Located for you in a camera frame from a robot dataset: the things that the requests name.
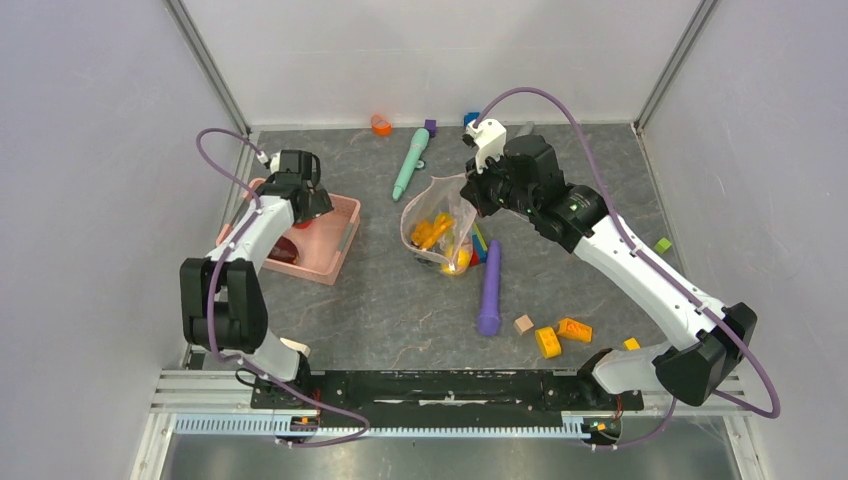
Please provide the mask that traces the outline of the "dark red mangosteen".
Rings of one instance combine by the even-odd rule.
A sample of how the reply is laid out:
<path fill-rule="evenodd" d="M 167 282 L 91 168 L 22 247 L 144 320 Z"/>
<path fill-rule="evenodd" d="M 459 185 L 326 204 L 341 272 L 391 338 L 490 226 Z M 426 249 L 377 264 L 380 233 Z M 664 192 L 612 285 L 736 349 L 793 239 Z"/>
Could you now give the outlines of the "dark red mangosteen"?
<path fill-rule="evenodd" d="M 281 236 L 273 245 L 268 254 L 269 260 L 296 265 L 299 261 L 300 253 L 298 247 L 293 241 L 285 236 Z"/>

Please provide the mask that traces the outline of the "yellow pear toy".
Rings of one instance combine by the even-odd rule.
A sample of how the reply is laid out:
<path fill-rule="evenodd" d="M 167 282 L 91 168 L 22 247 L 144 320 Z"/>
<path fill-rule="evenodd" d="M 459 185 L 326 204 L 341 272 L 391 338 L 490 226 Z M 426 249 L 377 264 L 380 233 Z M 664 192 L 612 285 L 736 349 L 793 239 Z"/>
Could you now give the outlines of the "yellow pear toy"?
<path fill-rule="evenodd" d="M 472 260 L 472 253 L 468 246 L 459 248 L 453 262 L 442 266 L 446 275 L 458 276 L 466 272 Z"/>

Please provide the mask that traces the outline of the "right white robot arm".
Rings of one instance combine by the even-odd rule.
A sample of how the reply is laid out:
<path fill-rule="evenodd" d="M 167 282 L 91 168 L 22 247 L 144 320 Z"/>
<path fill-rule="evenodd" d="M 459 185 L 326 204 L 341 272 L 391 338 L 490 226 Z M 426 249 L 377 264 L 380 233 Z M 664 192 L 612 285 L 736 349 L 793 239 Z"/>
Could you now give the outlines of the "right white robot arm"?
<path fill-rule="evenodd" d="M 602 408 L 619 393 L 660 388 L 687 405 L 704 404 L 742 360 L 706 311 L 721 316 L 744 343 L 752 337 L 755 313 L 744 303 L 725 306 L 669 268 L 597 191 L 565 181 L 542 136 L 463 139 L 478 150 L 466 164 L 461 195 L 480 215 L 508 209 L 526 216 L 542 237 L 610 279 L 666 337 L 651 347 L 596 354 L 584 366 L 589 374 L 577 382 L 580 400 Z"/>

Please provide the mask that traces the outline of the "clear zip top bag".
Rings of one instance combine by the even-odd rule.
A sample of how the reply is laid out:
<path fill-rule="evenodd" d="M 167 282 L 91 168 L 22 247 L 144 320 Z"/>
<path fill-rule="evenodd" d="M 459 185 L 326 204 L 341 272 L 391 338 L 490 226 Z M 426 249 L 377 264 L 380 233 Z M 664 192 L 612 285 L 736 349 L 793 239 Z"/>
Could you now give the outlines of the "clear zip top bag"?
<path fill-rule="evenodd" d="M 477 210 L 461 195 L 465 185 L 463 174 L 433 177 L 400 219 L 401 240 L 413 258 L 448 276 L 465 273 L 472 260 Z"/>

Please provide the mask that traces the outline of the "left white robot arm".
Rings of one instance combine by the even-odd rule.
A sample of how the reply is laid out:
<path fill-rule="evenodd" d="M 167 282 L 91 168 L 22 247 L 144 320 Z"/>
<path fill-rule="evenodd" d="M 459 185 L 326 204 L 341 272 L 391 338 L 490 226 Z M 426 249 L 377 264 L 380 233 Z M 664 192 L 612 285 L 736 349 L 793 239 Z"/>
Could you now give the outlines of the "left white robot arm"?
<path fill-rule="evenodd" d="M 246 210 L 232 231 L 208 254 L 180 266 L 182 330 L 189 344 L 277 380 L 278 397 L 297 408 L 312 399 L 314 381 L 299 371 L 303 354 L 270 331 L 258 271 L 284 233 L 333 205 L 315 154 L 282 150 L 264 164 L 270 175 L 247 190 Z"/>

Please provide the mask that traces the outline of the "orange wrinkled fruit toy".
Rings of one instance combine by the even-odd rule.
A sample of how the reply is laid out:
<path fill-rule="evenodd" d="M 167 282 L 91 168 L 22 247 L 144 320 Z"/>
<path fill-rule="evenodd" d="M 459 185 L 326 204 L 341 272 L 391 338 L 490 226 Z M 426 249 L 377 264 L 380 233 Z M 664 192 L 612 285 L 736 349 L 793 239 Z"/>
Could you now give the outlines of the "orange wrinkled fruit toy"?
<path fill-rule="evenodd" d="M 454 220 L 449 213 L 439 213 L 432 221 L 423 220 L 415 226 L 410 234 L 410 243 L 426 251 L 444 249 L 453 225 Z"/>

